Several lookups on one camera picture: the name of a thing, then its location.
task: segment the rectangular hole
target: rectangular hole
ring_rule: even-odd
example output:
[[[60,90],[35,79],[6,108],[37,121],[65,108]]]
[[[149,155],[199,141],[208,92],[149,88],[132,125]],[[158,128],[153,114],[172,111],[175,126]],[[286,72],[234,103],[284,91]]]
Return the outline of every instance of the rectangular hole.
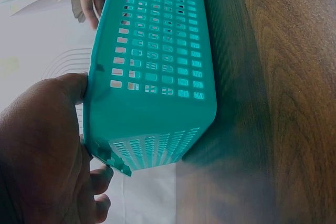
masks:
[[[173,47],[171,47],[171,46],[163,45],[162,48],[163,48],[163,51],[173,52]]]
[[[131,53],[134,56],[142,56],[142,51],[138,49],[132,49]]]
[[[186,33],[183,32],[183,31],[177,31],[176,34],[177,34],[179,37],[186,37]]]
[[[137,14],[137,18],[141,19],[141,20],[145,20],[146,19],[146,17],[144,15],[139,15],[139,14]]]
[[[192,66],[193,67],[197,67],[197,68],[201,68],[202,67],[202,63],[200,61],[193,60],[192,61]]]
[[[120,34],[128,34],[129,30],[125,28],[119,28],[119,33]]]
[[[146,8],[138,7],[138,12],[145,13]]]
[[[194,19],[189,19],[189,23],[192,25],[197,25],[197,21]]]
[[[146,68],[155,70],[155,69],[158,69],[158,64],[153,63],[153,62],[147,62],[146,63]]]
[[[128,77],[138,79],[138,78],[140,78],[140,72],[130,70],[129,73],[128,73]]]
[[[152,15],[159,16],[159,15],[160,15],[160,12],[158,12],[158,11],[156,11],[156,10],[152,10]]]
[[[164,94],[164,95],[173,95],[173,89],[162,88],[162,94]]]
[[[128,20],[122,20],[121,24],[124,25],[124,26],[129,26],[131,24],[131,22],[128,21]]]
[[[154,73],[146,73],[145,79],[147,81],[156,81],[157,80],[157,75]]]
[[[168,29],[168,28],[164,28],[163,32],[166,34],[173,34],[173,30],[172,29]]]
[[[188,16],[191,17],[191,18],[196,18],[197,17],[197,15],[195,13],[188,13]]]
[[[124,54],[126,52],[126,48],[116,47],[116,52],[119,53],[119,54]]]
[[[118,42],[118,43],[127,43],[127,39],[126,39],[126,38],[123,38],[123,37],[118,37],[118,38],[117,38],[117,42]]]
[[[156,93],[156,86],[145,85],[145,92],[147,92],[147,93]]]
[[[163,24],[165,24],[166,26],[173,26],[173,23],[168,20],[165,20]]]
[[[173,5],[173,2],[171,2],[171,1],[169,1],[169,0],[165,0],[165,1],[164,1],[164,4],[165,4],[165,5]]]
[[[148,37],[150,39],[159,39],[159,36],[157,34],[148,34]]]
[[[180,46],[186,46],[187,45],[187,41],[183,40],[183,39],[178,39],[177,40],[177,44]]]
[[[186,79],[180,79],[180,78],[178,78],[177,82],[181,86],[189,86],[189,81],[186,80]]]
[[[134,35],[138,37],[143,37],[143,31],[134,31]]]
[[[139,2],[138,2],[138,5],[141,5],[141,6],[147,6],[147,2],[145,2],[145,1],[139,1]]]
[[[169,18],[169,19],[173,19],[173,15],[169,14],[169,13],[164,13],[163,14],[164,18]]]
[[[140,46],[140,47],[143,46],[143,41],[142,40],[134,39],[132,43],[135,46]]]
[[[171,76],[162,76],[162,82],[166,84],[172,84],[174,82],[174,78]]]
[[[164,41],[164,42],[173,43],[173,38],[171,38],[171,37],[167,37],[167,36],[163,36],[163,41]]]
[[[127,89],[129,90],[139,90],[140,89],[140,85],[138,83],[133,83],[133,82],[129,82]]]
[[[180,23],[177,23],[176,26],[179,29],[185,29],[186,28],[186,26],[184,24],[180,24]]]
[[[172,61],[173,61],[173,56],[170,56],[170,55],[163,55],[163,56],[162,56],[162,59],[163,59],[164,61],[172,62]]]
[[[121,88],[122,83],[121,83],[121,81],[111,80],[110,86],[111,86],[112,88],[117,88],[117,89],[119,89],[119,88]]]
[[[158,18],[151,18],[151,22],[158,23],[160,20]]]
[[[135,23],[135,26],[136,27],[140,27],[140,28],[144,28],[145,27],[145,24],[144,23]]]
[[[125,63],[125,59],[124,58],[120,58],[120,57],[115,57],[113,59],[113,63],[114,64],[124,64]]]
[[[123,70],[119,68],[112,68],[112,75],[114,76],[122,76]]]
[[[147,57],[150,59],[157,59],[158,54],[156,52],[147,52]]]
[[[126,9],[126,10],[133,10],[133,6],[125,5],[124,9]]]
[[[132,14],[130,14],[130,13],[122,13],[122,16],[123,16],[123,17],[127,17],[127,18],[129,18],[129,17],[132,16]]]
[[[170,65],[162,65],[162,71],[164,71],[164,72],[172,73],[173,70],[174,70],[173,67],[170,66]]]
[[[180,55],[187,55],[187,50],[183,48],[178,48],[177,53]]]
[[[130,59],[130,66],[132,66],[132,67],[140,67],[141,66],[141,61],[140,60]]]
[[[185,58],[178,57],[177,58],[177,63],[178,64],[183,64],[183,65],[187,65],[188,64],[188,60],[185,59]]]
[[[159,45],[157,43],[148,42],[148,47],[152,49],[158,49]]]
[[[166,10],[167,12],[172,12],[173,11],[173,8],[167,7],[167,6],[165,6],[163,9]]]
[[[159,31],[159,27],[158,26],[150,25],[150,29],[154,30],[154,31]]]

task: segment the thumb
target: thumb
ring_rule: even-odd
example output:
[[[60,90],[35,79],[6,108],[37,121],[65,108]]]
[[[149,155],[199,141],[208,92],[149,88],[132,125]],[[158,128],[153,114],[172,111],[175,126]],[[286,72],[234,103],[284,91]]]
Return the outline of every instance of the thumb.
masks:
[[[66,95],[73,101],[74,104],[79,104],[83,101],[83,97],[87,85],[86,73],[68,73],[57,78],[62,81],[66,88]]]

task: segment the wood grain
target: wood grain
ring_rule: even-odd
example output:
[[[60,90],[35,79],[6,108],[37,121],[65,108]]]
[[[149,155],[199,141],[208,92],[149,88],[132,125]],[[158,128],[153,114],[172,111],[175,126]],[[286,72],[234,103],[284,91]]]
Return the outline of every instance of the wood grain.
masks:
[[[336,223],[336,0],[205,0],[218,113],[176,223]]]

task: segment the teal plastic basket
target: teal plastic basket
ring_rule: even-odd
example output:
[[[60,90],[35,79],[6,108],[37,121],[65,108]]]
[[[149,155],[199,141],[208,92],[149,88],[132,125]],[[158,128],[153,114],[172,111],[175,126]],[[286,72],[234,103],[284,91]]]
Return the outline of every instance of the teal plastic basket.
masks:
[[[177,162],[217,109],[203,0],[106,0],[94,43],[88,151],[128,176]]]

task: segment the gray curved line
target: gray curved line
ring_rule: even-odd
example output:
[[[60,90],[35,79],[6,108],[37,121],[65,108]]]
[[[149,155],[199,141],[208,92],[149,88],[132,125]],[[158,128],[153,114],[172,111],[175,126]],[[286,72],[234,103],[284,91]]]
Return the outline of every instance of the gray curved line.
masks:
[[[66,55],[65,57],[61,57],[62,55],[66,54],[66,53],[69,53],[69,52],[72,52],[72,51],[77,51],[77,50],[92,50],[92,48],[70,49],[70,50],[67,50],[67,51],[61,53],[61,54],[58,55],[56,58],[54,58],[54,59],[52,60],[52,62],[48,65],[48,67],[46,68],[46,70],[45,70],[44,73],[43,73],[43,76],[45,75],[45,73],[46,73],[46,71],[47,71],[48,69],[50,70],[50,68],[52,68],[52,67],[55,65],[55,61],[58,61],[58,60],[60,60],[60,59],[63,59],[63,58],[65,58],[65,57],[69,56],[69,55]]]
[[[83,61],[83,60],[88,60],[88,63],[72,63],[69,64],[68,62],[73,62],[73,61]],[[54,69],[52,70],[52,72],[50,72],[50,76],[55,76],[57,75],[57,73],[59,73],[60,71],[62,71],[65,67],[67,66],[71,66],[71,65],[90,65],[90,58],[71,58],[68,60],[65,60],[63,62],[61,62],[59,65],[55,66]]]
[[[78,51],[78,50],[92,50],[92,48],[84,48],[84,49],[72,49],[72,50],[68,50],[64,53],[62,53],[61,55],[57,56],[49,65],[48,67],[46,68],[46,70],[44,71],[44,73],[42,74],[42,77],[45,78],[45,76],[50,76],[50,72],[53,70],[53,68],[55,68],[56,66],[58,66],[58,62],[67,58],[67,57],[70,57],[70,56],[74,56],[74,55],[90,55],[91,53],[89,52],[85,52],[85,53],[81,53],[81,54],[69,54],[69,55],[66,55],[64,57],[61,57],[62,55],[64,55],[65,53],[67,52],[71,52],[71,51]]]
[[[82,70],[82,71],[85,71],[85,69],[83,68],[70,68],[70,69],[67,69],[66,71],[63,71],[60,76],[62,76],[63,74],[66,74],[66,73],[73,73],[73,72],[68,72],[68,71],[73,71],[73,70]]]
[[[55,72],[59,71],[59,68],[64,63],[67,63],[67,62],[72,61],[72,60],[82,60],[83,59],[83,57],[82,57],[83,55],[89,55],[89,54],[72,54],[72,55],[67,55],[66,57],[63,57],[63,58],[59,59],[57,62],[55,62],[55,64],[53,65],[53,67],[49,69],[49,71],[47,73],[48,76],[55,75]]]

